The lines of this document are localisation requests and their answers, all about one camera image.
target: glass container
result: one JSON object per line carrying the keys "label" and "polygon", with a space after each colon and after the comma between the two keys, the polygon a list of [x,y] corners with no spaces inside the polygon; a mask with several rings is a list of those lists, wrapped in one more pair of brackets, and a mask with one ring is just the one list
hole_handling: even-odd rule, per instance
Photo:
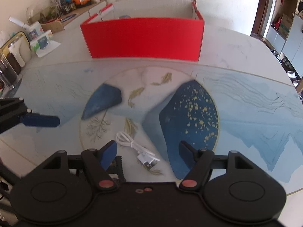
{"label": "glass container", "polygon": [[9,89],[13,89],[20,81],[19,76],[2,52],[0,52],[0,79]]}

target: charging cable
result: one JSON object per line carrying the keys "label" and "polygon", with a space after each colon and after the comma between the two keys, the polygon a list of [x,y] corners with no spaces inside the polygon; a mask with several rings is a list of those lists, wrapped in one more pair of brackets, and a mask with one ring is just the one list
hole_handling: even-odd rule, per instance
{"label": "charging cable", "polygon": [[116,134],[115,141],[117,144],[135,149],[138,153],[137,158],[147,169],[151,169],[157,161],[160,161],[153,152],[136,143],[131,136],[124,131]]}

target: cabinet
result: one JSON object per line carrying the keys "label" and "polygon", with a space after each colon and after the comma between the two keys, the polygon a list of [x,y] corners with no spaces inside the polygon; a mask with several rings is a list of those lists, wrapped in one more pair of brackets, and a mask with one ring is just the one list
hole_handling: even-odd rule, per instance
{"label": "cabinet", "polygon": [[303,39],[302,30],[303,30],[303,19],[295,15],[290,31],[288,33],[286,43],[283,48],[283,53],[291,63],[302,42]]}
{"label": "cabinet", "polygon": [[280,35],[279,32],[277,32],[274,28],[269,27],[266,39],[279,54],[282,52],[285,39]]}
{"label": "cabinet", "polygon": [[103,9],[104,7],[106,7],[106,1],[100,2],[98,5],[92,7],[89,10],[89,15],[93,16],[93,14],[99,12],[99,10]]}
{"label": "cabinet", "polygon": [[89,13],[88,11],[86,11],[85,13],[75,18],[73,21],[69,22],[66,26],[64,26],[64,30],[71,30],[78,27],[83,21],[85,21],[88,18],[89,18]]}
{"label": "cabinet", "polygon": [[291,62],[292,66],[295,68],[299,76],[303,76],[303,42],[301,42],[294,58]]}

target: wooden door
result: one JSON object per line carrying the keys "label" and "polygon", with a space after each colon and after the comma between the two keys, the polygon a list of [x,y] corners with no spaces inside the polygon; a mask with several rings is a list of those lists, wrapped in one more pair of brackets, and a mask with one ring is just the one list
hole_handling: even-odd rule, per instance
{"label": "wooden door", "polygon": [[256,18],[254,25],[252,27],[252,33],[260,35],[264,20],[265,20],[265,15],[268,7],[268,2],[269,0],[259,0],[259,5],[256,13]]}

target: cardboard box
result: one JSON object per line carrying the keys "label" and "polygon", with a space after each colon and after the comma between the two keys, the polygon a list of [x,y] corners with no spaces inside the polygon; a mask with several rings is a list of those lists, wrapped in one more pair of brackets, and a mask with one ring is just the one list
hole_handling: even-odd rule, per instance
{"label": "cardboard box", "polygon": [[287,38],[291,24],[292,24],[292,19],[289,18],[286,14],[283,14],[278,32],[280,32],[282,36]]}
{"label": "cardboard box", "polygon": [[198,61],[204,20],[192,0],[124,0],[109,4],[80,27],[93,58]]}

